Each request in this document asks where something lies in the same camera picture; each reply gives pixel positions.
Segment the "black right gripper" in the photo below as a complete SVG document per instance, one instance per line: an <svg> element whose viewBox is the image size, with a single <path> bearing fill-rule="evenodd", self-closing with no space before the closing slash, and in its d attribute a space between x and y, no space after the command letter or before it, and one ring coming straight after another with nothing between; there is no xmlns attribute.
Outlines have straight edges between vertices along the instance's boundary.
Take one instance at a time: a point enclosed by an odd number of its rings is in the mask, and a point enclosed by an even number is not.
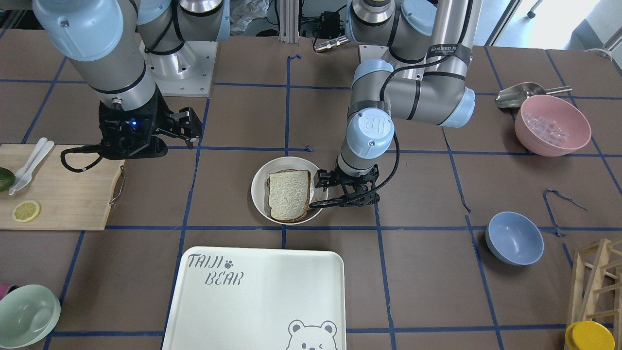
<svg viewBox="0 0 622 350"><path fill-rule="evenodd" d="M187 107L173 113L159 90L133 110L125 110L119 102L111 107L100 103L99 127L98 154L110 160L164 157L168 146L160 135L184 140L187 149L194 149L194 142L204 135L195 111Z"/></svg>

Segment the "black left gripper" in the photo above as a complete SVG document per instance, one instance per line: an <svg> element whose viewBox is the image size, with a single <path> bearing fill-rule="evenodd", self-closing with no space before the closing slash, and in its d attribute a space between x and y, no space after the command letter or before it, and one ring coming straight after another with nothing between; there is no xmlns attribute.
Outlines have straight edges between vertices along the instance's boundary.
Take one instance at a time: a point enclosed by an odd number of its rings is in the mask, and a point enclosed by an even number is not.
<svg viewBox="0 0 622 350"><path fill-rule="evenodd" d="M340 186L343 194L340 197L315 201L314 208L361 208L375 205L380 201L380 195L375 190L378 177L379 168L376 165L366 175L358 176L348 175L338 166L331 171L319 169L314 175L315 188L328 191L328 188Z"/></svg>

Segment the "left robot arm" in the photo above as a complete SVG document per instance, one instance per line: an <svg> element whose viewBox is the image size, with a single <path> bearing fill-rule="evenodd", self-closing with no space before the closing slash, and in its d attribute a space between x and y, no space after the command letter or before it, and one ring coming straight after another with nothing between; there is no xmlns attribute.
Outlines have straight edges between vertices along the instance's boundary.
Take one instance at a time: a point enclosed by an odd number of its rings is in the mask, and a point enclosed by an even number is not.
<svg viewBox="0 0 622 350"><path fill-rule="evenodd" d="M391 145L400 149L395 120L445 128L469 121L475 93L465 78L481 6L479 0L349 0L348 40L386 52L357 66L335 168L315 175L317 189L341 186L344 193L311 208L379 202L378 158Z"/></svg>

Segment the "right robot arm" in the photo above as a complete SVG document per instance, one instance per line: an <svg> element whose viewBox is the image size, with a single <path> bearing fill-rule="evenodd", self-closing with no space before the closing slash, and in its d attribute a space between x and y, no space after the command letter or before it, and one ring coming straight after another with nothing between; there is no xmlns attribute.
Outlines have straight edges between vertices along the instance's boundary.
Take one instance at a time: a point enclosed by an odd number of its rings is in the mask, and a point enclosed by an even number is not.
<svg viewBox="0 0 622 350"><path fill-rule="evenodd" d="M83 153L159 158L168 151L161 137L189 149L202 137L195 111L173 113L158 83L202 75L189 43L229 37L228 0L34 0L33 11L100 100L102 140Z"/></svg>

